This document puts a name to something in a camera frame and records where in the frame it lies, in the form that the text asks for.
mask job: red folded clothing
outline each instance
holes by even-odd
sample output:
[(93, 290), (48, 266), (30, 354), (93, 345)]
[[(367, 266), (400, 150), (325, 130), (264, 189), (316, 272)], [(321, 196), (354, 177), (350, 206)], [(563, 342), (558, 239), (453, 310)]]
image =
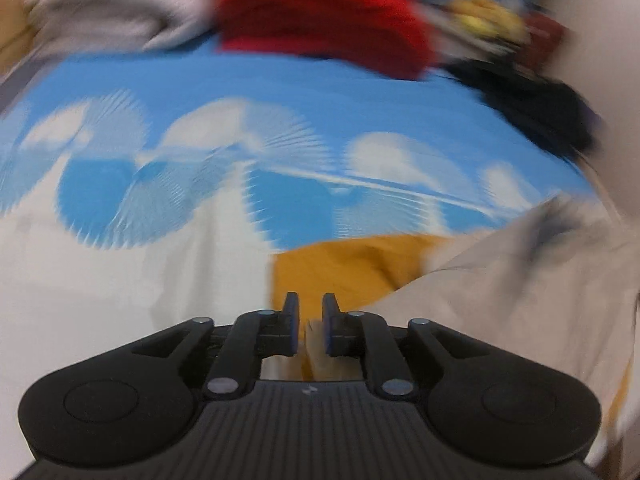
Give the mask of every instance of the red folded clothing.
[(412, 0), (219, 0), (222, 49), (345, 59), (415, 79), (435, 61)]

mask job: white wall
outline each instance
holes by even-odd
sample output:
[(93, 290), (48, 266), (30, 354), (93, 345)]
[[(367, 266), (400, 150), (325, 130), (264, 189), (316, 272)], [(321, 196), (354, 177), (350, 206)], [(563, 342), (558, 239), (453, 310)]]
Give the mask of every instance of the white wall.
[(640, 0), (556, 0), (554, 7), (573, 33), (550, 73), (604, 118), (593, 165), (619, 208), (640, 215)]

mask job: ribbed black surface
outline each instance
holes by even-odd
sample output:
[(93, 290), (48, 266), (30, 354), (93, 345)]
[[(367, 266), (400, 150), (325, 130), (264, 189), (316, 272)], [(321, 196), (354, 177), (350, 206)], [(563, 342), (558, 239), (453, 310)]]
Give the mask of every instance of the ribbed black surface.
[(593, 480), (572, 462), (537, 471), (479, 464), (450, 450), (408, 403), (353, 383), (259, 381), (212, 402), (175, 446), (144, 462), (78, 470), (40, 461), (20, 480)]

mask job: brown surface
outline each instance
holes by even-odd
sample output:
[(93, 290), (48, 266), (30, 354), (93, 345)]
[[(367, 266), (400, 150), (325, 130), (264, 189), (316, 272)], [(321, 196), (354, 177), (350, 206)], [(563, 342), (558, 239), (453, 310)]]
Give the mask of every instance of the brown surface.
[(21, 0), (0, 0), (0, 75), (31, 49), (33, 32)]

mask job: black cloth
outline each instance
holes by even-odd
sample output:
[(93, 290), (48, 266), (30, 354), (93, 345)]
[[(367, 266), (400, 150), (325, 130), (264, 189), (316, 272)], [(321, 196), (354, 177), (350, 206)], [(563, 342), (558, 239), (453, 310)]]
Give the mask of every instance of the black cloth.
[(526, 77), (510, 62), (464, 60), (444, 68), (462, 84), (479, 89), (487, 105), (542, 150), (575, 160), (576, 152), (593, 149), (594, 113), (570, 86)]

